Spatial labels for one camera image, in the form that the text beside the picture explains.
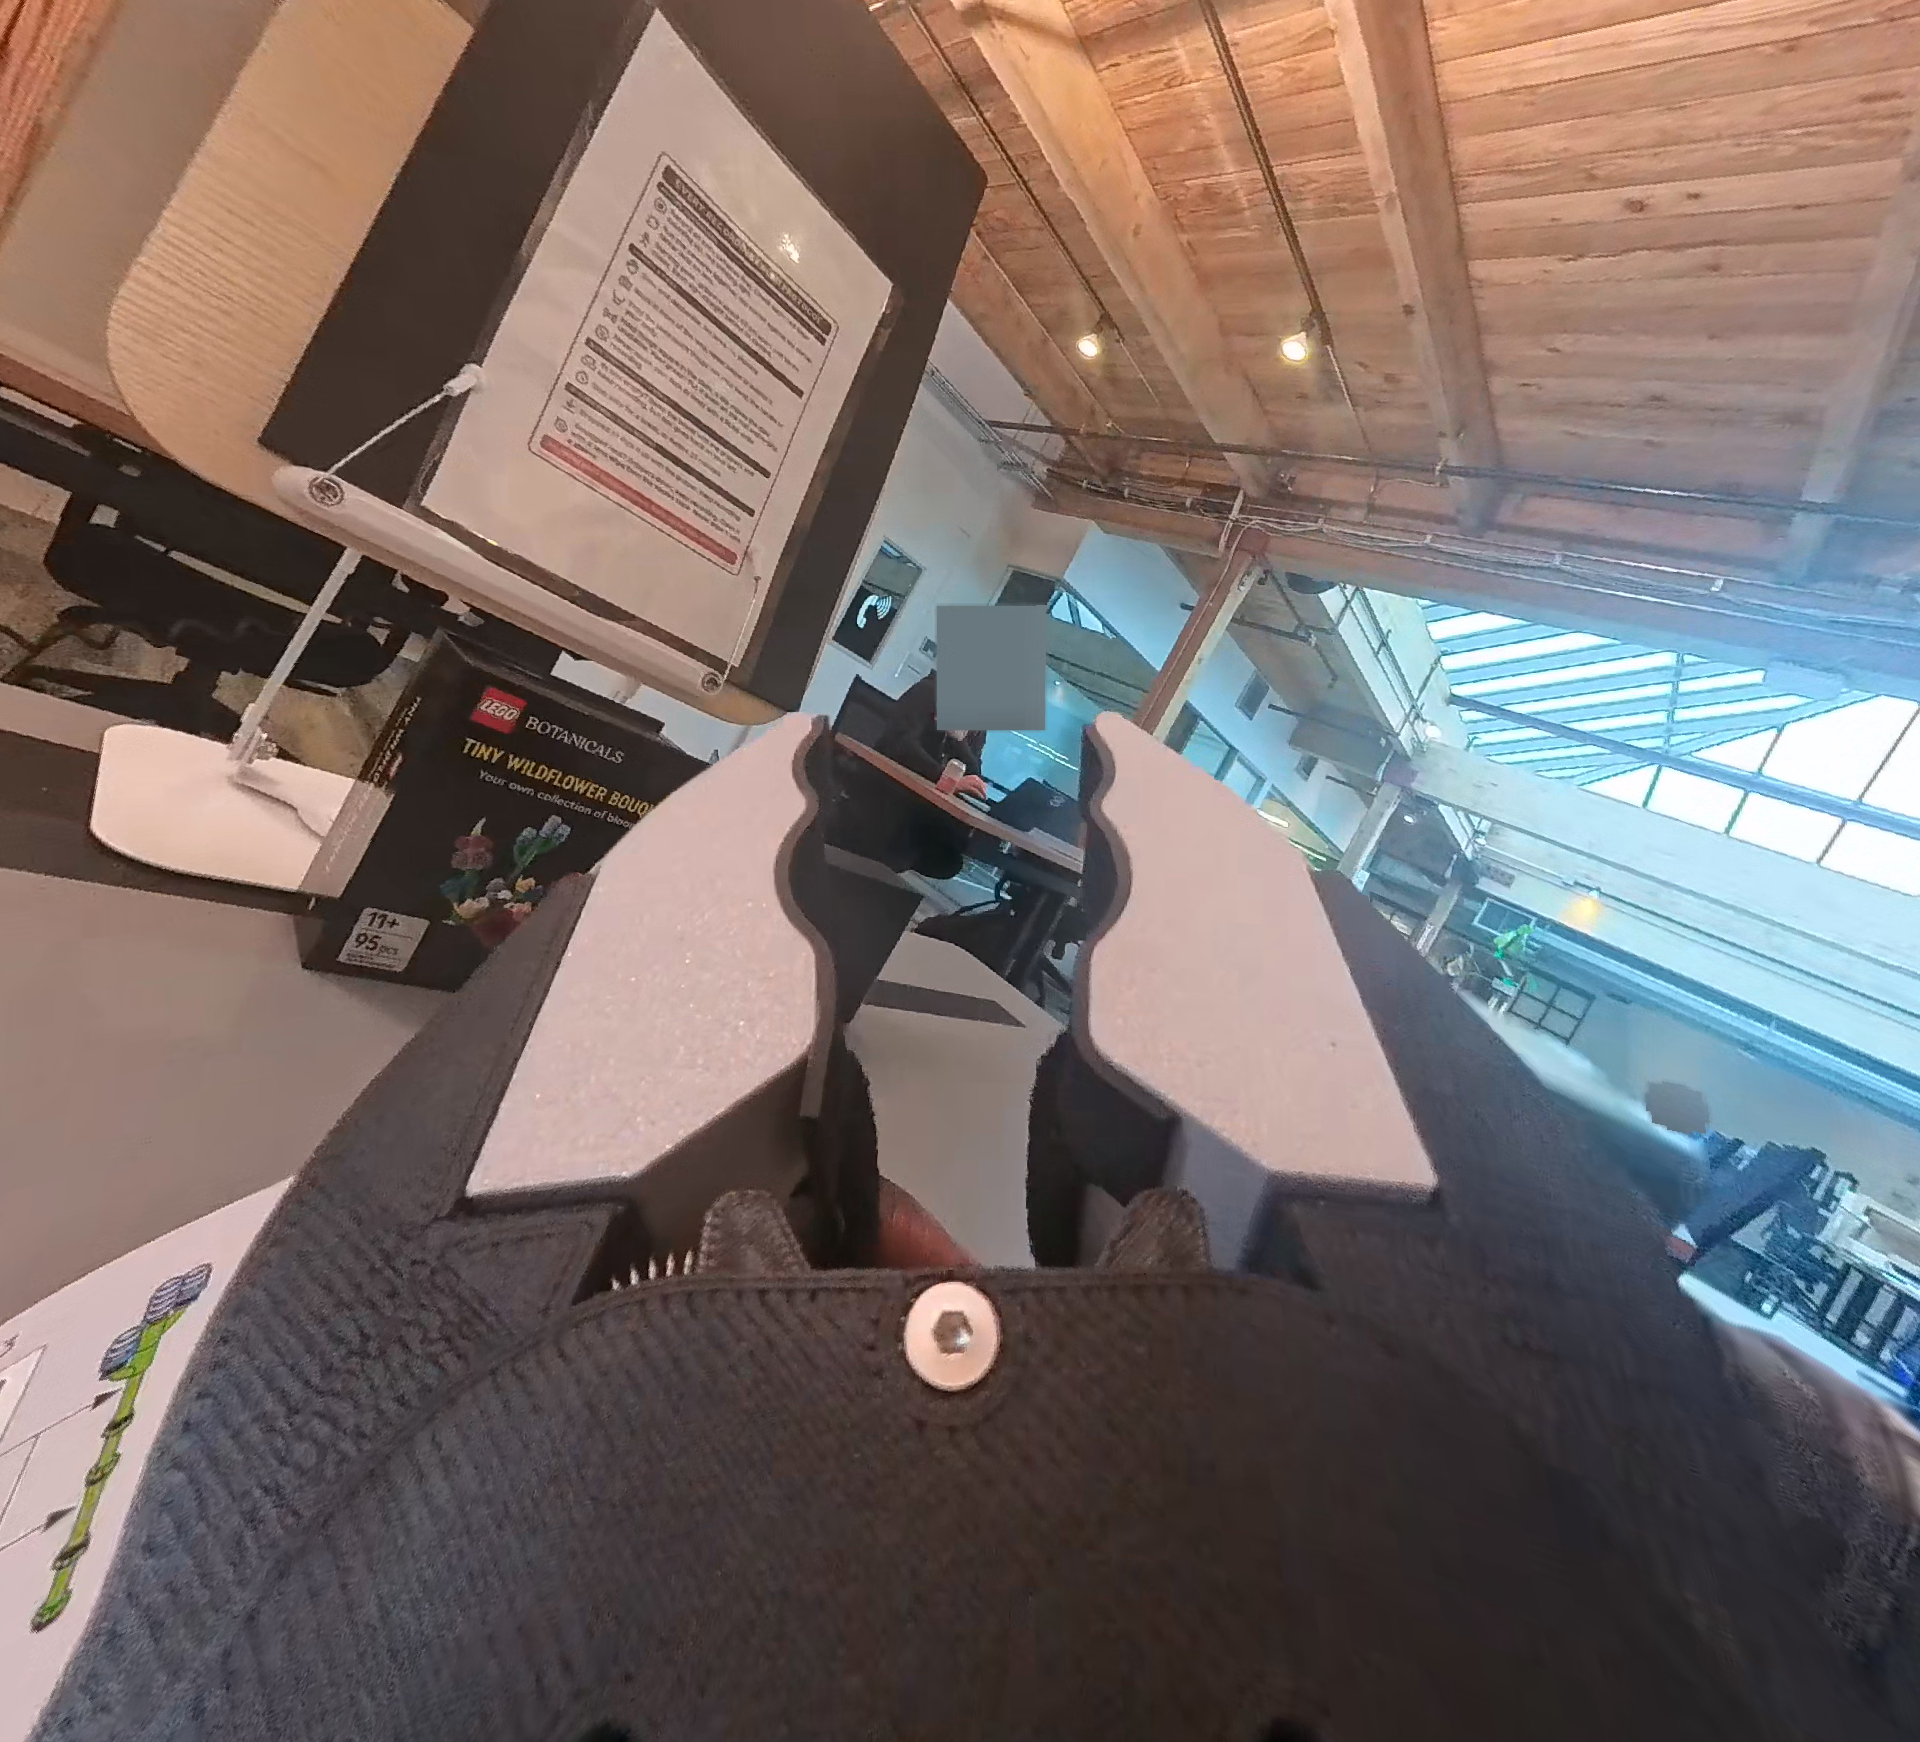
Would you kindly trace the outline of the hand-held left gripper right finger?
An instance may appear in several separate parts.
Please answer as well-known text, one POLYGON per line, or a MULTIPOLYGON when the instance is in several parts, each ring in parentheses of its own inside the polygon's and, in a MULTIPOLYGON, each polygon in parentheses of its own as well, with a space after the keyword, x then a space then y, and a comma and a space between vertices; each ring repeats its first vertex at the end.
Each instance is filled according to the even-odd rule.
POLYGON ((1312 872, 1227 784, 1117 715, 1083 747, 1069 1027, 1028 1109, 1028 1244, 1090 1268, 1180 1193, 1220 1269, 1304 1269, 1289 1209, 1426 1209, 1437 1174, 1312 872))

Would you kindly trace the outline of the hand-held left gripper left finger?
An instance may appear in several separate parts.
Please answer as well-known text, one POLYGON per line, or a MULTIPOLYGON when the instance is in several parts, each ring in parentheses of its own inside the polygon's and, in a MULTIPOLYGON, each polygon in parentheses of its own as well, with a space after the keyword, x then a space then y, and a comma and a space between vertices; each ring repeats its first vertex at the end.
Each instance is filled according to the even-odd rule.
POLYGON ((466 1184, 478 1211, 606 1206, 639 1263, 760 1190, 809 1257, 876 1246, 874 1107, 846 1027, 882 972, 882 872, 823 834, 825 718, 702 770, 597 865, 466 1184))

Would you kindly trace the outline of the lego instruction booklet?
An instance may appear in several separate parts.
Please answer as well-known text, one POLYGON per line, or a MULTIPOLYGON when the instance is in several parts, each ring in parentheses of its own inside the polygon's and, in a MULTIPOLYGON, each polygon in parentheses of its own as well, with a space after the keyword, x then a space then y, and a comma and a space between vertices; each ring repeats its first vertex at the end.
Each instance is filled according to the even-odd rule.
POLYGON ((2 1687, 37 1705, 105 1580, 181 1376, 280 1180, 4 1321, 2 1687))

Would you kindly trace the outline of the black lego set box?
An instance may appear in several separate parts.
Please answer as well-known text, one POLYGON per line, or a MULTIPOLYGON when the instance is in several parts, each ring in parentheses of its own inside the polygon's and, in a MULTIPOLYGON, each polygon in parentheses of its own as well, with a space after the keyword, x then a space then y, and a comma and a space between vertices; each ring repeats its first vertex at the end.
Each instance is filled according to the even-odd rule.
POLYGON ((300 962, 461 990, 705 768, 652 718, 440 632, 306 872, 300 962))

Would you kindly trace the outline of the person's left hand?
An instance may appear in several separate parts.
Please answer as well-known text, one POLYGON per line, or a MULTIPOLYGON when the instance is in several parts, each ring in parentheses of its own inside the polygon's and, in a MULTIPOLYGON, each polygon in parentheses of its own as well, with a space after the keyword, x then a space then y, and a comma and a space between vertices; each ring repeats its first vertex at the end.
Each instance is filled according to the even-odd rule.
POLYGON ((976 1259, 912 1193, 880 1178, 874 1268, 962 1275, 976 1259))

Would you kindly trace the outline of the wood edged desk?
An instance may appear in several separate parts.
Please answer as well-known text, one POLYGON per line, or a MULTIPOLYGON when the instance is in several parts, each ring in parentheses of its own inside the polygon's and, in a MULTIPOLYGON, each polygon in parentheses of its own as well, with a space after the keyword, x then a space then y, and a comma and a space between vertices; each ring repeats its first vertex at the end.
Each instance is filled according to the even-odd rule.
POLYGON ((917 800, 931 810, 944 815, 954 821, 956 829, 965 831, 970 838, 979 838, 982 843, 997 843, 1007 849, 1012 849, 1025 858, 1032 858, 1054 872, 1069 874, 1074 877, 1081 875, 1085 867, 1085 851, 1075 843, 1064 843, 1047 832, 1036 831, 1019 831, 987 815, 984 810, 971 806, 956 794, 944 794, 938 784, 925 780, 920 775, 904 770, 903 766, 889 761, 884 752, 872 747, 855 741, 852 736, 841 731, 829 731, 834 747, 849 754, 854 761, 861 763, 867 770, 887 779, 896 790, 904 795, 917 800))

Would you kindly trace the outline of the black phone pictogram sign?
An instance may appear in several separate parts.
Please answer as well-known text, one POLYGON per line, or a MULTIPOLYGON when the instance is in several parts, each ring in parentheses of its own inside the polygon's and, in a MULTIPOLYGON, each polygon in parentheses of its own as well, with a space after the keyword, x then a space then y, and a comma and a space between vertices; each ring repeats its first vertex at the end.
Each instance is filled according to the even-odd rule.
POLYGON ((871 664, 912 602, 923 566, 894 542, 882 540, 869 567, 855 579, 832 633, 832 645, 871 664))

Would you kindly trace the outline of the white sign stand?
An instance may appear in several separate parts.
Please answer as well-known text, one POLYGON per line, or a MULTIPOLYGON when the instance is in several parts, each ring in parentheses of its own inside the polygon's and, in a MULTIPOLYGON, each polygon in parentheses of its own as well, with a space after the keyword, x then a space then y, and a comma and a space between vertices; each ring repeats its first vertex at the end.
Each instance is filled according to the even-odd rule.
POLYGON ((317 513, 342 552, 306 603, 270 676, 241 713, 224 749, 158 725, 107 729, 99 745, 88 831, 109 851, 199 880, 259 890, 300 890, 328 831, 348 795, 348 779, 270 754, 268 715, 319 625, 334 611, 362 552, 396 572, 419 572, 430 587, 562 652, 619 670, 712 715, 740 718, 751 698, 730 687, 730 667, 714 664, 635 621, 614 619, 505 566, 459 540, 449 527, 379 501, 346 482, 346 465, 422 415, 453 408, 483 384, 477 362, 463 364, 346 450, 328 470, 286 464, 276 470, 276 498, 297 515, 317 513))

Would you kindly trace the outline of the black office chair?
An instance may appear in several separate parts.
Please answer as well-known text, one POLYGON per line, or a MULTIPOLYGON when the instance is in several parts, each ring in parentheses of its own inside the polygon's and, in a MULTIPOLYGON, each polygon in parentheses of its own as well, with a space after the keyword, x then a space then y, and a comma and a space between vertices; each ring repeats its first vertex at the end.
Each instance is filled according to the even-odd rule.
POLYGON ((19 650, 4 681, 229 740, 240 715, 220 701, 220 681, 276 669, 338 567, 338 545, 30 398, 4 396, 2 462, 65 493, 41 566, 66 595, 37 638, 4 625, 19 650), (53 669, 47 658, 90 627, 171 652, 181 670, 156 679, 53 669))

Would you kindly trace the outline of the black board with notice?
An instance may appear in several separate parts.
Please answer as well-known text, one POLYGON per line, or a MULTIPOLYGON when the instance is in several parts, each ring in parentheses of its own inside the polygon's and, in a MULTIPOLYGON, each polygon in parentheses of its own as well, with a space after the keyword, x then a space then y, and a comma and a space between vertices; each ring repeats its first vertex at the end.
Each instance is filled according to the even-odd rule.
POLYGON ((796 712, 982 180, 865 0, 490 0, 262 427, 276 502, 796 712))

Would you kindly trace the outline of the light wood rounded panel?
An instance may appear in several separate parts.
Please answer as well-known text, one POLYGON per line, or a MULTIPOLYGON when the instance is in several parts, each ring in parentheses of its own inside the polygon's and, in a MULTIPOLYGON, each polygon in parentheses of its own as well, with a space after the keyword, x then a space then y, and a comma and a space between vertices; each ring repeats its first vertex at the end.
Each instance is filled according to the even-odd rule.
POLYGON ((467 47, 442 0, 280 0, 107 310, 158 452, 280 515, 261 447, 467 47))

